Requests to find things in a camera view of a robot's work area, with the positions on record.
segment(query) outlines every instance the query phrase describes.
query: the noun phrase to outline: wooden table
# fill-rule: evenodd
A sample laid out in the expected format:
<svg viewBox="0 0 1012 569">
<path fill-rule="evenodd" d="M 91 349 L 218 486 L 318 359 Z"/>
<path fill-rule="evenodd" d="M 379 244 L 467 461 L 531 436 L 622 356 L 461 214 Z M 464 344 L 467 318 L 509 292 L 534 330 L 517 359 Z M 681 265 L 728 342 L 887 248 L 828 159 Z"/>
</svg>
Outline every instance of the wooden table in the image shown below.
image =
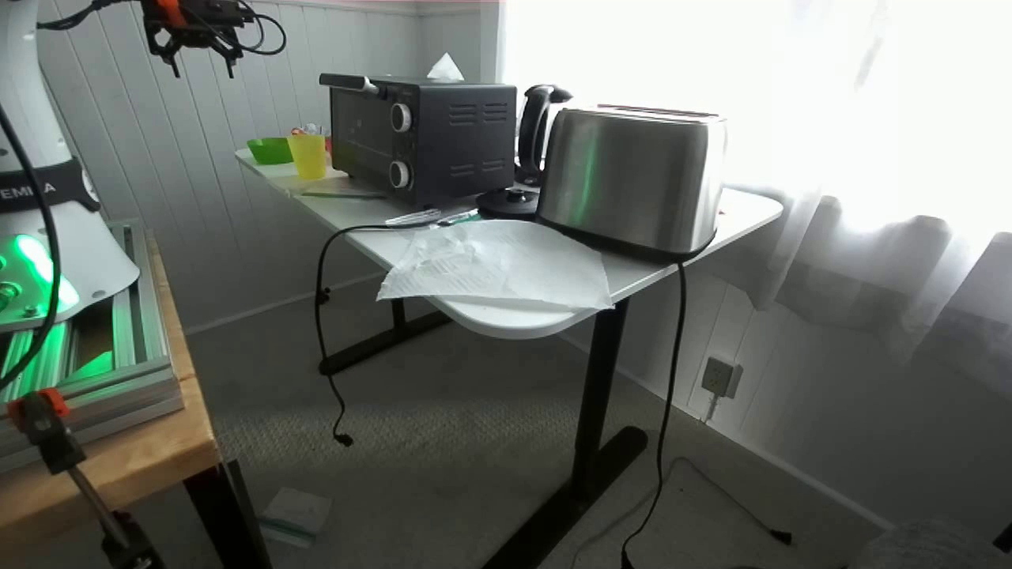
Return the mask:
<svg viewBox="0 0 1012 569">
<path fill-rule="evenodd" d="M 157 256 L 152 265 L 182 411 L 84 447 L 79 469 L 109 510 L 182 483 L 223 566 L 269 566 L 238 461 L 222 461 L 163 265 Z M 38 461 L 0 479 L 0 566 L 83 523 L 93 515 L 67 474 L 52 479 Z"/>
</svg>

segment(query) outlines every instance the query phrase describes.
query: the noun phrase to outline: silver toaster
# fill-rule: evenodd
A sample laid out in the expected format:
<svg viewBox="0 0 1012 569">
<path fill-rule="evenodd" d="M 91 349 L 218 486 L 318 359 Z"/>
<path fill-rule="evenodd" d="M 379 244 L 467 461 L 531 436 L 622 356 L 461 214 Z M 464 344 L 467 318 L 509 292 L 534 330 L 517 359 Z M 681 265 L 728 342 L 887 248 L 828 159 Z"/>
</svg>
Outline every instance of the silver toaster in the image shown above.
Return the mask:
<svg viewBox="0 0 1012 569">
<path fill-rule="evenodd" d="M 565 109 L 538 218 L 619 252 L 688 258 L 714 237 L 721 160 L 721 117 Z"/>
</svg>

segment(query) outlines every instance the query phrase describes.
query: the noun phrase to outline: table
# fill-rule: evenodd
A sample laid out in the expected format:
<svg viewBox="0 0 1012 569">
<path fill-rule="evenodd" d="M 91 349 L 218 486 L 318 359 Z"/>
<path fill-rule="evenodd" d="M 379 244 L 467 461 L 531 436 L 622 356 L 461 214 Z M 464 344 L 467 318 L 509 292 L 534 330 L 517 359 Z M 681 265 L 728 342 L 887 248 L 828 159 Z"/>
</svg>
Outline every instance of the table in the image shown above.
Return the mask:
<svg viewBox="0 0 1012 569">
<path fill-rule="evenodd" d="M 299 191 L 294 182 L 289 165 L 260 168 L 248 152 L 238 152 L 238 159 L 261 173 L 277 192 L 286 192 L 330 229 L 355 229 L 355 224 L 375 224 L 391 214 L 408 211 L 389 200 L 350 200 L 355 187 L 342 173 L 330 173 L 330 179 Z M 718 237 L 701 256 L 771 224 L 783 211 L 782 204 L 725 191 L 721 214 L 718 214 Z M 367 252 L 373 263 L 389 269 L 402 258 L 405 248 L 410 244 L 413 232 L 361 232 L 347 235 L 344 239 Z M 464 302 L 441 302 L 429 298 L 439 312 L 405 318 L 405 307 L 391 303 L 391 330 L 373 338 L 362 338 L 339 355 L 323 356 L 318 373 L 342 373 L 373 355 L 383 355 L 428 330 L 441 327 L 447 318 L 489 338 L 544 338 L 572 330 L 580 318 L 593 318 L 593 338 L 587 355 L 586 373 L 586 396 L 576 427 L 576 457 L 569 481 L 493 553 L 488 566 L 538 566 L 553 544 L 565 538 L 565 530 L 593 506 L 593 501 L 636 461 L 646 449 L 646 430 L 622 427 L 614 439 L 601 447 L 607 397 L 614 384 L 614 368 L 622 342 L 622 324 L 629 302 L 665 280 L 676 272 L 666 263 L 646 263 L 615 252 L 601 252 L 604 272 L 611 280 L 614 309 L 572 309 L 572 312 L 538 312 L 538 309 L 516 309 L 516 307 L 493 307 L 493 303 L 464 303 Z"/>
<path fill-rule="evenodd" d="M 163 338 L 169 344 L 169 368 L 182 393 L 182 411 L 84 447 L 87 457 L 79 469 L 109 510 L 127 510 L 182 483 L 218 559 L 223 566 L 264 569 L 269 553 L 260 538 L 241 469 L 238 461 L 222 457 L 157 252 L 152 269 Z M 13 559 L 14 553 L 83 523 L 93 520 L 67 474 L 52 479 L 38 464 L 0 479 L 0 566 L 3 559 Z"/>
</svg>

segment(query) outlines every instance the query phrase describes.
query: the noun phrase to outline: black toaster oven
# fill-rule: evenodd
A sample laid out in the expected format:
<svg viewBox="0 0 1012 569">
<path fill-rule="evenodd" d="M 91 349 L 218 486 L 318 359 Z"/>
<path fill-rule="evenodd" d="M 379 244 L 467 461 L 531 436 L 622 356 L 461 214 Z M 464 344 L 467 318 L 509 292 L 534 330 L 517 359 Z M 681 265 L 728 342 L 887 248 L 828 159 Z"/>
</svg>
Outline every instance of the black toaster oven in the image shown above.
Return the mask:
<svg viewBox="0 0 1012 569">
<path fill-rule="evenodd" d="M 418 209 L 512 182 L 516 89 L 325 72 L 331 165 Z"/>
</svg>

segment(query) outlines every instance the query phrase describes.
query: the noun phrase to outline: table surface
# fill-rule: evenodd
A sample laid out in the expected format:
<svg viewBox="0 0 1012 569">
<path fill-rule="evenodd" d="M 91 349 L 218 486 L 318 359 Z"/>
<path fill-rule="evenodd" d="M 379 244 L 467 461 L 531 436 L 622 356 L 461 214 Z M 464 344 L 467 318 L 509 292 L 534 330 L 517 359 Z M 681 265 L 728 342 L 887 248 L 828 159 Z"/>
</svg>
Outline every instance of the table surface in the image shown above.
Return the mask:
<svg viewBox="0 0 1012 569">
<path fill-rule="evenodd" d="M 289 165 L 257 165 L 247 150 L 241 150 L 238 159 L 247 168 L 254 168 L 260 176 L 264 176 L 269 187 L 275 187 L 277 192 L 286 192 L 336 232 L 355 229 L 355 224 L 375 224 L 408 211 L 402 204 L 391 204 L 391 200 L 361 200 L 362 191 L 350 187 L 350 179 L 336 171 L 330 171 L 323 182 L 296 182 Z M 728 244 L 771 224 L 782 211 L 783 207 L 776 200 L 725 191 L 721 211 L 718 211 L 718 235 L 711 248 L 696 258 L 704 258 L 725 249 Z M 389 269 L 395 258 L 402 258 L 410 237 L 413 232 L 361 232 L 361 235 L 347 235 L 344 239 L 350 239 L 373 263 Z M 614 302 L 625 302 L 676 272 L 673 263 L 646 263 L 646 258 L 629 258 L 604 249 L 601 249 L 601 258 L 604 258 L 604 274 L 611 280 Z M 441 298 L 429 298 L 429 303 L 436 303 L 457 327 L 479 336 L 493 336 L 493 338 L 544 338 L 593 315 L 593 309 L 572 309 L 572 312 L 517 309 L 517 307 L 441 302 Z"/>
<path fill-rule="evenodd" d="M 127 510 L 222 461 L 163 265 L 157 256 L 152 265 L 182 411 L 84 447 L 87 457 L 79 469 L 109 510 Z M 91 523 L 91 510 L 67 474 L 52 479 L 38 461 L 0 479 L 0 559 L 79 523 Z"/>
</svg>

